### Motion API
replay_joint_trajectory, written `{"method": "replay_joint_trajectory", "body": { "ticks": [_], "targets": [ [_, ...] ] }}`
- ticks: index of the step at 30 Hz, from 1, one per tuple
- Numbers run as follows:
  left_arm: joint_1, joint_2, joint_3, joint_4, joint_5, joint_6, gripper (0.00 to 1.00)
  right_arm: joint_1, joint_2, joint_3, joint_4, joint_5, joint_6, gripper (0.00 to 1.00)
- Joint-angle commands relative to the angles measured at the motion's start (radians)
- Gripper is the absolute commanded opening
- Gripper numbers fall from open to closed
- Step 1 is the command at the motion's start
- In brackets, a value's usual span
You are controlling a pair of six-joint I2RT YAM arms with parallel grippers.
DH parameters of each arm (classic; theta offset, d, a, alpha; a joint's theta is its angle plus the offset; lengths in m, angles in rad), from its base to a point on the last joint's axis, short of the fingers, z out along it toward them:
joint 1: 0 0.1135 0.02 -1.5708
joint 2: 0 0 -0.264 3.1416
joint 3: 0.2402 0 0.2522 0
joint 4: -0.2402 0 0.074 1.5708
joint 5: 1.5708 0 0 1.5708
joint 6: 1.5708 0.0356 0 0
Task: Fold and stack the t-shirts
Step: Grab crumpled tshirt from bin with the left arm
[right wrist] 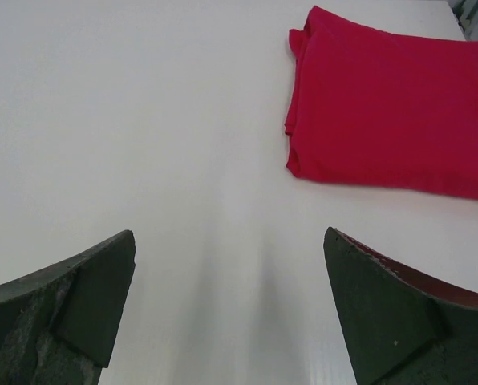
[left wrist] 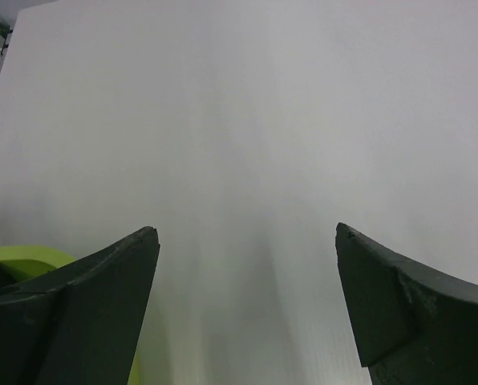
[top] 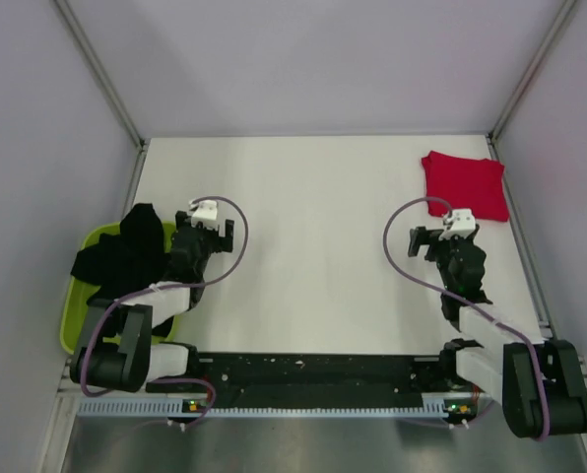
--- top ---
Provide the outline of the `black t shirt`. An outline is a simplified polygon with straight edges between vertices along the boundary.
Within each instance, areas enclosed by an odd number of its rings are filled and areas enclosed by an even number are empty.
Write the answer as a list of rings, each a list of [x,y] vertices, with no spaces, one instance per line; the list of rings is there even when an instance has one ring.
[[[169,255],[164,249],[163,223],[151,203],[139,203],[122,219],[119,233],[103,233],[98,242],[80,250],[71,275],[97,286],[88,303],[114,300],[160,281]]]

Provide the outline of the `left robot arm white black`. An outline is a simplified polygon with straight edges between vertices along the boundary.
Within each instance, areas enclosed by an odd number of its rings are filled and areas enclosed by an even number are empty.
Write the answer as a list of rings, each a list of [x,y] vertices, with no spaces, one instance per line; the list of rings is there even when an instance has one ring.
[[[73,351],[69,376],[89,396],[136,392],[169,379],[180,390],[201,381],[197,350],[172,342],[177,316],[210,286],[206,269],[234,248],[235,222],[219,223],[205,204],[179,211],[171,225],[150,204],[136,205],[117,234],[80,250],[71,274],[97,287]]]

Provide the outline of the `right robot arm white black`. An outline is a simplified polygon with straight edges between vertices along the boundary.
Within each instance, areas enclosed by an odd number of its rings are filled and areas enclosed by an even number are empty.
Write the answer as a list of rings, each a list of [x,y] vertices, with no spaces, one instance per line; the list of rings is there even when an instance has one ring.
[[[519,438],[587,434],[587,388],[575,347],[526,335],[495,315],[483,289],[487,255],[474,239],[445,239],[425,227],[410,231],[408,254],[426,250],[443,284],[442,314],[462,335],[441,353],[440,382],[452,390],[471,382],[489,394]]]

